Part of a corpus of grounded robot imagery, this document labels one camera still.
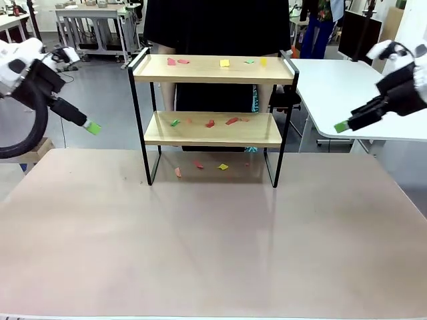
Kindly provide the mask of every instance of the wooden shelf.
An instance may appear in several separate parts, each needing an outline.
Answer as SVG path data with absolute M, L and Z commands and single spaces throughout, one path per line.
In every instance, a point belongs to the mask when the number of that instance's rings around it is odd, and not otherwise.
M 234 117 L 249 119 L 231 125 Z M 175 127 L 171 123 L 178 119 Z M 207 128 L 210 119 L 215 121 Z M 270 147 L 278 148 L 282 136 L 271 113 L 219 113 L 156 111 L 144 135 L 147 145 L 192 145 L 209 147 Z
M 189 60 L 189 64 L 167 65 L 167 58 Z M 230 60 L 229 67 L 220 67 L 220 60 Z M 250 83 L 290 85 L 294 74 L 282 58 L 226 57 L 217 55 L 147 55 L 133 72 L 135 81 L 175 83 Z

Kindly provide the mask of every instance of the yellow paper piece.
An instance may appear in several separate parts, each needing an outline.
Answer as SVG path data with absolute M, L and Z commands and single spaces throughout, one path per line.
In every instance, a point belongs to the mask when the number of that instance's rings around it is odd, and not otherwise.
M 221 165 L 218 167 L 218 169 L 221 169 L 221 170 L 227 170 L 227 169 L 228 169 L 228 166 L 227 166 L 227 165 L 224 165 L 223 163 L 221 163 Z
M 220 60 L 220 66 L 221 67 L 229 67 L 230 66 L 230 60 L 228 60 L 228 59 Z

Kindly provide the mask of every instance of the robotic arm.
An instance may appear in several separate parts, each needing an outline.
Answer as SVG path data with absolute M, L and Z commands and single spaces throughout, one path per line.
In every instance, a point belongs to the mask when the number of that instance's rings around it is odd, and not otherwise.
M 35 122 L 28 137 L 16 145 L 0 147 L 0 159 L 22 155 L 40 142 L 47 126 L 48 108 L 94 135 L 101 130 L 79 109 L 55 96 L 65 84 L 55 71 L 56 65 L 79 61 L 77 53 L 65 47 L 42 54 L 42 47 L 37 38 L 22 43 L 0 41 L 0 99 L 11 96 L 35 110 Z
M 335 125 L 338 133 L 359 130 L 379 122 L 387 112 L 405 117 L 427 108 L 427 46 L 411 52 L 400 43 L 387 40 L 375 45 L 370 59 L 390 59 L 395 71 L 376 84 L 380 95 L 352 111 L 352 117 Z

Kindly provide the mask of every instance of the table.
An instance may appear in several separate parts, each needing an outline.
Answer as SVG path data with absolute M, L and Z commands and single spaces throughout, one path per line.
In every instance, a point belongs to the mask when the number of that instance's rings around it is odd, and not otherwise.
M 363 61 L 294 59 L 300 70 L 298 93 L 308 110 L 300 145 L 304 151 L 312 125 L 327 138 L 374 140 L 369 152 L 377 154 L 386 140 L 427 141 L 427 110 L 407 117 L 387 114 L 382 121 L 357 131 L 336 133 L 334 125 L 351 117 L 350 111 L 379 95 L 375 86 L 383 78 Z
M 15 17 L 15 16 L 10 17 L 8 15 L 0 15 L 0 31 L 6 31 L 7 41 L 9 43 L 12 43 L 12 39 L 9 34 L 9 29 L 14 27 L 19 28 L 19 33 L 21 34 L 22 41 L 26 39 L 24 29 L 22 28 L 22 24 L 21 24 L 21 20 L 26 18 L 29 18 L 28 13 L 24 15 L 20 15 L 19 17 Z
M 132 23 L 132 18 L 129 12 L 125 9 L 125 5 L 108 5 L 106 8 L 98 6 L 78 5 L 77 9 L 56 9 L 57 22 L 60 26 L 59 31 L 65 45 L 67 39 L 70 46 L 74 47 L 78 53 L 82 54 L 98 54 L 98 55 L 123 55 L 125 65 L 128 64 L 128 53 L 134 53 L 140 48 L 139 39 L 136 33 L 136 28 Z M 64 28 L 62 27 L 60 18 L 64 19 L 65 28 L 67 29 L 68 37 L 65 36 Z M 82 49 L 79 44 L 86 41 L 86 36 L 81 34 L 84 30 L 82 19 L 90 19 L 93 21 L 93 29 L 98 49 Z M 107 48 L 107 44 L 112 40 L 111 32 L 108 25 L 108 19 L 117 21 L 117 29 L 121 43 L 121 51 Z
M 289 21 L 291 23 L 291 32 L 292 32 L 292 30 L 294 31 L 291 33 L 291 37 L 292 37 L 292 35 L 294 35 L 293 36 L 294 37 L 293 46 L 295 46 L 300 27 L 308 25 L 308 19 L 306 19 L 305 21 L 300 21 L 300 17 L 293 17 L 293 18 L 290 18 Z
M 378 162 L 284 161 L 272 189 L 262 154 L 164 152 L 149 187 L 140 151 L 51 150 L 1 204 L 1 312 L 425 316 L 427 222 Z

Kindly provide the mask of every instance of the green paper piece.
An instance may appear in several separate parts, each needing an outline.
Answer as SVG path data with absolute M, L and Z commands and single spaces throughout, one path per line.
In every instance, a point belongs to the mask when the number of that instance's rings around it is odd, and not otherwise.
M 178 123 L 179 123 L 178 119 L 173 120 L 173 122 L 171 123 L 171 127 L 175 127 Z
M 340 122 L 334 126 L 337 133 L 344 132 L 349 129 L 347 121 Z
M 91 122 L 91 124 L 85 129 L 93 135 L 97 135 L 99 132 L 101 132 L 101 126 L 94 122 Z

